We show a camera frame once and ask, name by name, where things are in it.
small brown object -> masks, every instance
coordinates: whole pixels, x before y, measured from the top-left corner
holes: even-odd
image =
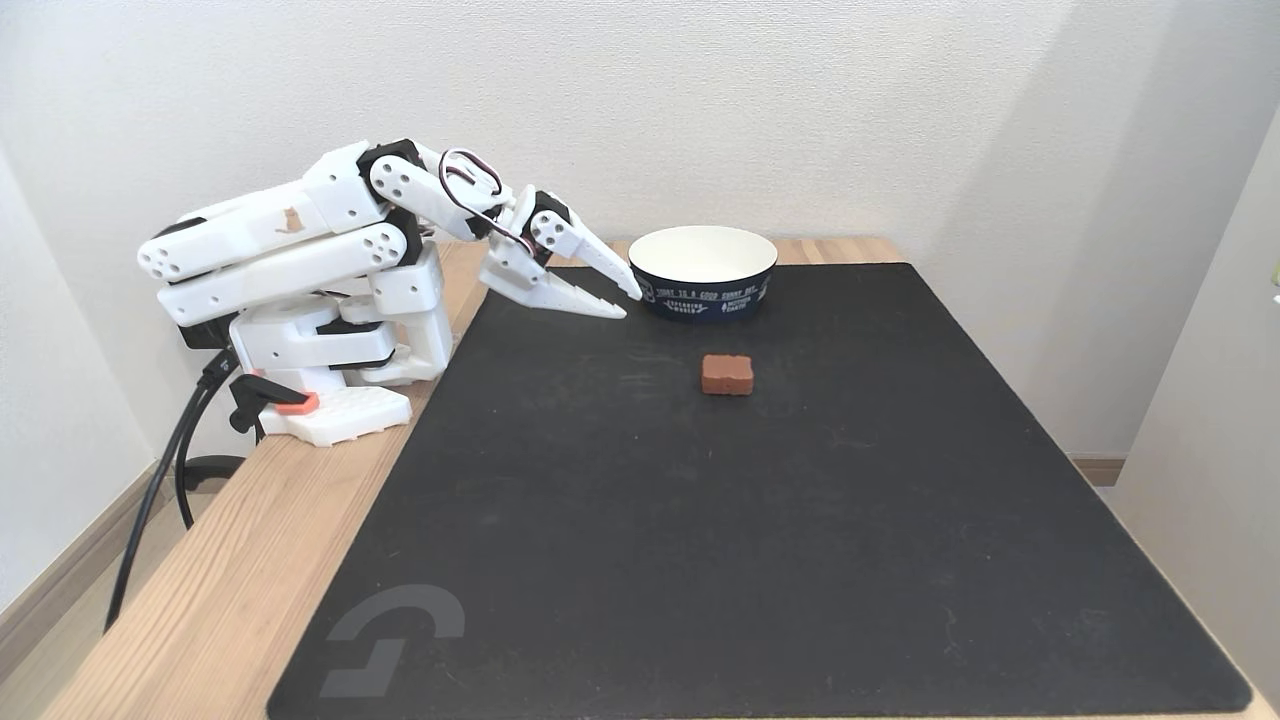
[[[751,395],[755,374],[746,355],[704,355],[703,392],[707,395]]]
[[[293,234],[306,229],[302,227],[302,219],[298,218],[298,210],[296,208],[284,209],[284,229],[275,228],[275,232],[284,234]]]

cable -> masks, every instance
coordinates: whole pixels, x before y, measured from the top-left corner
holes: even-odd
[[[209,407],[210,401],[218,395],[218,389],[221,387],[215,387],[205,392],[196,405],[196,414],[191,419],[191,424],[187,428],[186,434],[182,436],[182,442],[178,443],[178,456],[173,461],[173,496],[178,501],[178,512],[182,515],[182,524],[189,530],[196,519],[191,515],[191,500],[187,497],[187,450],[191,447],[191,439],[196,434],[196,427],[200,425],[200,419],[205,415],[205,409]]]
[[[449,176],[458,176],[460,178],[470,182],[472,186],[476,183],[476,181],[474,177],[471,177],[471,173],[467,173],[463,169],[451,165],[449,155],[461,155],[462,158],[470,160],[472,165],[483,170],[485,174],[489,176],[489,179],[493,181],[494,188],[490,195],[494,196],[502,195],[502,178],[498,177],[497,170],[490,168],[489,164],[481,160],[480,156],[476,155],[475,152],[465,147],[451,147],[440,154],[440,161],[435,167],[435,177],[440,179],[440,188],[444,190],[444,195],[448,196],[449,201],[457,205],[458,208],[462,208],[472,217],[488,223],[492,229],[498,231],[498,234],[506,236],[507,238],[518,242],[521,247],[529,251],[530,255],[534,255],[535,254],[534,245],[530,241],[502,227],[500,224],[498,224],[497,220],[494,220],[489,215],[485,215],[484,213],[477,213],[474,208],[458,200],[457,195],[453,195],[453,188],[449,187]]]
[[[133,570],[133,560],[138,553],[138,542],[142,539],[142,530],[146,528],[147,516],[151,515],[151,506],[155,503],[156,493],[160,491],[160,483],[164,480],[165,473],[169,471],[169,465],[178,452],[178,446],[182,443],[183,437],[195,430],[196,420],[200,418],[197,409],[201,402],[207,405],[206,397],[212,397],[216,388],[221,387],[238,366],[239,360],[237,360],[236,352],[228,347],[205,365],[200,379],[196,380],[196,389],[191,393],[191,398],[187,400],[187,406],[183,407],[182,415],[178,418],[178,425],[174,427],[173,434],[169,436],[169,442],[165,443],[164,452],[160,455],[160,461],[156,462],[155,473],[151,474],[151,479],[147,480],[147,488],[142,493],[142,505],[138,506],[138,515],[133,519],[133,529],[129,530],[129,541],[124,544],[120,569],[115,574],[115,587],[111,588],[111,602],[106,607],[104,632],[110,630],[111,625],[115,624],[115,619],[120,616],[120,607],[124,605],[124,591],[129,584],[129,573]]]
[[[115,619],[120,616],[120,606],[124,605],[124,589],[129,584],[129,571],[133,569],[133,559],[138,553],[138,541],[142,539],[142,529],[146,527],[147,516],[151,514],[151,505],[155,502],[156,491],[160,489],[160,480],[164,479],[164,474],[169,470],[169,462],[173,461],[173,455],[178,451],[178,442],[182,439],[183,433],[186,433],[187,425],[191,423],[191,415],[195,413],[204,393],[205,389],[202,387],[197,387],[196,392],[191,393],[191,400],[187,401],[187,407],[183,409],[182,416],[178,419],[178,427],[169,436],[169,443],[165,445],[164,454],[156,464],[156,470],[151,474],[151,479],[147,480],[147,489],[142,493],[142,505],[138,506],[138,515],[133,519],[133,529],[129,530],[129,542],[124,546],[120,570],[115,574],[115,587],[111,589],[111,602],[106,607],[104,633],[110,630],[111,625],[115,624]]]

bowl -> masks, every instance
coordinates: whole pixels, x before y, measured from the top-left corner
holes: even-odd
[[[778,249],[737,228],[684,225],[631,243],[641,302],[685,323],[726,323],[755,313],[769,287]]]

brown block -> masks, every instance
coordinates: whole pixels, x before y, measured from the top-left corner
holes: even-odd
[[[751,395],[755,375],[746,355],[704,355],[703,392],[707,395]]]

white wall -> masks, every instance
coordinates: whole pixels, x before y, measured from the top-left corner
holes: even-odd
[[[151,461],[0,147],[0,610]]]
[[[1280,115],[1108,503],[1280,702]]]
[[[410,135],[605,237],[888,234],[1064,447],[1112,454],[1280,99],[1277,31],[1271,0],[19,0],[0,138],[154,445],[204,359],[138,242]]]

